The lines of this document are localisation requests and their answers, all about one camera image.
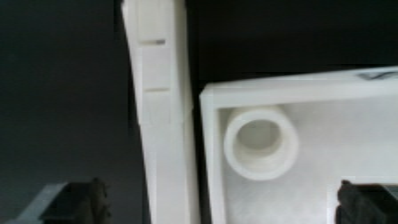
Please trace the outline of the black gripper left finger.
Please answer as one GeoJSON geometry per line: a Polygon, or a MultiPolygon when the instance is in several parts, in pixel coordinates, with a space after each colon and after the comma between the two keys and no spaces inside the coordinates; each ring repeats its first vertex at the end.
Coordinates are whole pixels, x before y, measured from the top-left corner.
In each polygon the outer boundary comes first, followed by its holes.
{"type": "Polygon", "coordinates": [[[16,220],[23,224],[110,224],[103,181],[48,184],[16,220]]]}

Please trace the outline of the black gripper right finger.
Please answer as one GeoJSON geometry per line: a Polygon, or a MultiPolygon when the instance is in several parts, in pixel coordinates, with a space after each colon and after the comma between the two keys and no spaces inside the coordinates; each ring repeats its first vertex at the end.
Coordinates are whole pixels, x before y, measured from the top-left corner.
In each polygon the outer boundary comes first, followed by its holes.
{"type": "Polygon", "coordinates": [[[341,181],[334,224],[398,224],[398,184],[341,181]]]}

